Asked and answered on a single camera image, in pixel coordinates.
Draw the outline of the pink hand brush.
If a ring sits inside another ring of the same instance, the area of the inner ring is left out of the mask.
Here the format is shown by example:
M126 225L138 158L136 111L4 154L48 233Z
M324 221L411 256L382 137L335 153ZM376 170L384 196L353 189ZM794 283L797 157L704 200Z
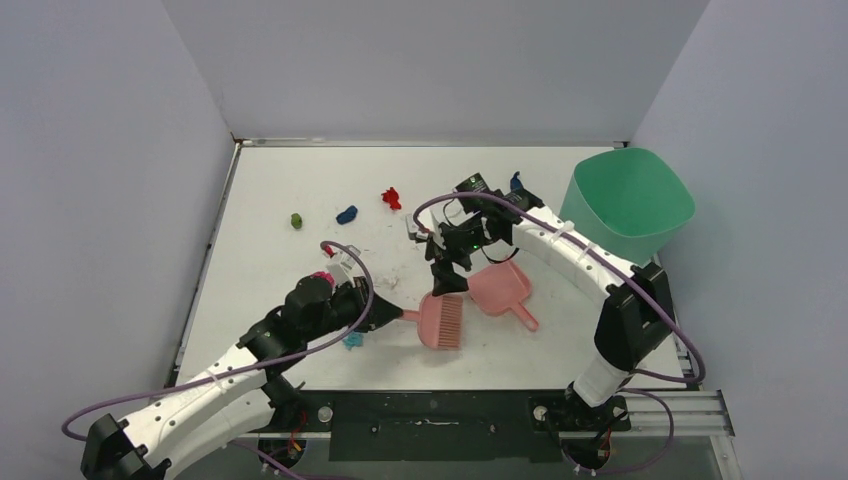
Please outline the pink hand brush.
M404 310L402 320L417 324L421 343L433 350L461 348L463 297L455 294L426 294L417 310Z

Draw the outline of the pink plastic dustpan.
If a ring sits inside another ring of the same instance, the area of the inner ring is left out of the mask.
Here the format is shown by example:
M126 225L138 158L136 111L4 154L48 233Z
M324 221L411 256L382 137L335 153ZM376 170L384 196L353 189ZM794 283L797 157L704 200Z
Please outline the pink plastic dustpan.
M489 265L468 278L468 294L477 307L488 316L513 313L531 332L539 322L524 306L533 291L527 275L512 260Z

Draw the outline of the dark blue paper strip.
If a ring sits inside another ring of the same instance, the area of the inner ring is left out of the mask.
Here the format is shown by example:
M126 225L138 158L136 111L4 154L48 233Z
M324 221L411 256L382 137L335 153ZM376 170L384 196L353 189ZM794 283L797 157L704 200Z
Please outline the dark blue paper strip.
M523 182L521 180L521 172L516 171L509 181L509 186L511 191L517 191L524 188Z

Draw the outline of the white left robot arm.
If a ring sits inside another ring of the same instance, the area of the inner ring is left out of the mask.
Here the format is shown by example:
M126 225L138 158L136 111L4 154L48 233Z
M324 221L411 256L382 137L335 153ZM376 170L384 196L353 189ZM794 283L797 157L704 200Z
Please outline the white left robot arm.
M310 342L336 331L370 332L401 318L401 307L374 293L363 276L333 286L298 281L209 368L122 419L107 414L89 428L81 460L87 479L166 479L231 439L274 422L309 417L299 388L285 379Z

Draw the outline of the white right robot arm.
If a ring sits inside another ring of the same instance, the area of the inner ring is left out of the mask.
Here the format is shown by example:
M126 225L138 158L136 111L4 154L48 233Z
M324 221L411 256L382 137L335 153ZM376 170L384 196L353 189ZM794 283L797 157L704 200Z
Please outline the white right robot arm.
M672 315L665 271L622 259L580 234L532 194L511 199L485 192L453 192L411 214L409 236L426 246L436 295L465 292L471 256L503 241L535 256L600 308L594 357L569 385L582 405L606 404L640 373L640 363L680 329Z

